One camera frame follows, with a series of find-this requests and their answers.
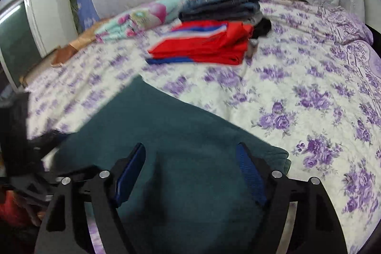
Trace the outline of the dark green fleece pants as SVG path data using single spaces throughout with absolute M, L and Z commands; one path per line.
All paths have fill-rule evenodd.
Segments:
M 236 146 L 287 173 L 289 154 L 134 78 L 55 154 L 51 169 L 110 169 L 142 143 L 147 157 L 119 208 L 138 253 L 243 253 L 262 217 Z

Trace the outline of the purple floral bedspread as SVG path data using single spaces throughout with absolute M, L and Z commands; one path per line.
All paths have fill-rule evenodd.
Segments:
M 139 75 L 287 150 L 290 174 L 321 177 L 358 253 L 380 221 L 380 58 L 340 7 L 263 0 L 272 31 L 238 66 L 146 63 L 169 30 L 92 44 L 30 86 L 28 136 L 73 132 Z

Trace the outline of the blue poster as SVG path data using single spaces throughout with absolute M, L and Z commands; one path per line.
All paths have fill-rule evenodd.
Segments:
M 83 31 L 90 28 L 100 18 L 95 10 L 92 0 L 76 0 L 77 1 L 77 15 L 80 20 L 80 25 Z

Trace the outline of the folded black garment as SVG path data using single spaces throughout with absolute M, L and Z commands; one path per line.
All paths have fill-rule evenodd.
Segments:
M 272 29 L 271 21 L 267 18 L 262 18 L 261 21 L 254 26 L 252 31 L 252 39 L 266 36 Z

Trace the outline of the folded floral blanket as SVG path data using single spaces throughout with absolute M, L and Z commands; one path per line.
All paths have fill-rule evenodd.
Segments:
M 103 23 L 95 32 L 97 42 L 118 41 L 171 23 L 188 0 L 156 0 L 127 10 Z

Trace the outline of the folded red blue garment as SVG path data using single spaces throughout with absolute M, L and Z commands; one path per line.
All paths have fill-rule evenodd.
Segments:
M 254 26 L 241 21 L 184 22 L 150 47 L 146 62 L 240 65 L 253 30 Z

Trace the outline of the folded blue jeans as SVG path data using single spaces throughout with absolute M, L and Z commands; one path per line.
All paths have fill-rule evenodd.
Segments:
M 249 18 L 260 11 L 260 0 L 187 0 L 178 18 L 188 21 L 228 21 Z

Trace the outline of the window with white frame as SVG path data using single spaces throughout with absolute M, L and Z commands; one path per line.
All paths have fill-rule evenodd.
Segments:
M 47 55 L 31 0 L 13 0 L 1 9 L 1 67 L 13 91 L 19 79 Z

